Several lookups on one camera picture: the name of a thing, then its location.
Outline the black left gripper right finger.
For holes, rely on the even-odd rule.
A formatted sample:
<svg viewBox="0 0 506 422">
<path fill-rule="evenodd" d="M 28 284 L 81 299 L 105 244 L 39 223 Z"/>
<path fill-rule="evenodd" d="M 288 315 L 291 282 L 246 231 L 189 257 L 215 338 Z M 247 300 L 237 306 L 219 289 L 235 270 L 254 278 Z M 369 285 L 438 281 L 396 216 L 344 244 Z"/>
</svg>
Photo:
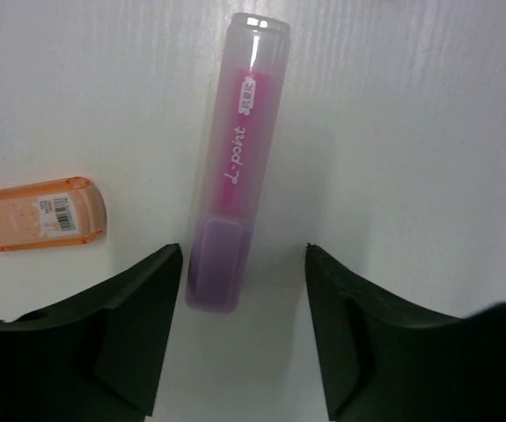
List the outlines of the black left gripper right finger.
<svg viewBox="0 0 506 422">
<path fill-rule="evenodd" d="M 310 244 L 305 281 L 332 421 L 506 421 L 506 302 L 411 303 Z"/>
</svg>

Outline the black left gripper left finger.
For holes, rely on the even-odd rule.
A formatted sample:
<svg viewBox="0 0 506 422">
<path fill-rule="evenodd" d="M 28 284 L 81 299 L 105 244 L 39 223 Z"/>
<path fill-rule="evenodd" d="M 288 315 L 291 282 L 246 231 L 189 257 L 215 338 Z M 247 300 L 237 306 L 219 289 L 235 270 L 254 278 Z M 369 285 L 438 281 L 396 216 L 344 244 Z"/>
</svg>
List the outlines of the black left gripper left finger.
<svg viewBox="0 0 506 422">
<path fill-rule="evenodd" d="M 19 319 L 0 320 L 0 421 L 143 421 L 154 411 L 181 248 Z"/>
</svg>

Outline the orange translucent highlighter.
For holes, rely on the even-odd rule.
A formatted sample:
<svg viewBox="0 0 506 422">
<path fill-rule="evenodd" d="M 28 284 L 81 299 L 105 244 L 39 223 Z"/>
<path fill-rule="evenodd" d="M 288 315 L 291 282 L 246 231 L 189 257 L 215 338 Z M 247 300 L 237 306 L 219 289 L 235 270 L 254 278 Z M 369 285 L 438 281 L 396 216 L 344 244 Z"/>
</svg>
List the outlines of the orange translucent highlighter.
<svg viewBox="0 0 506 422">
<path fill-rule="evenodd" d="M 105 202 L 88 178 L 0 189 L 0 252 L 88 244 L 106 226 Z"/>
</svg>

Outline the purple highlighter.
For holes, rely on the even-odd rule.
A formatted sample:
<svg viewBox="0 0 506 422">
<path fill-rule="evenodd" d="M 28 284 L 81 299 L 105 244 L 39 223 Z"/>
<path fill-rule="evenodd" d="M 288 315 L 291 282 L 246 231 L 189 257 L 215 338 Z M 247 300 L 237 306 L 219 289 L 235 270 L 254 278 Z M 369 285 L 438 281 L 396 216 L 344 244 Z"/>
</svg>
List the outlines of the purple highlighter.
<svg viewBox="0 0 506 422">
<path fill-rule="evenodd" d="M 195 309 L 238 304 L 290 52 L 290 26 L 236 13 L 228 26 L 187 275 Z"/>
</svg>

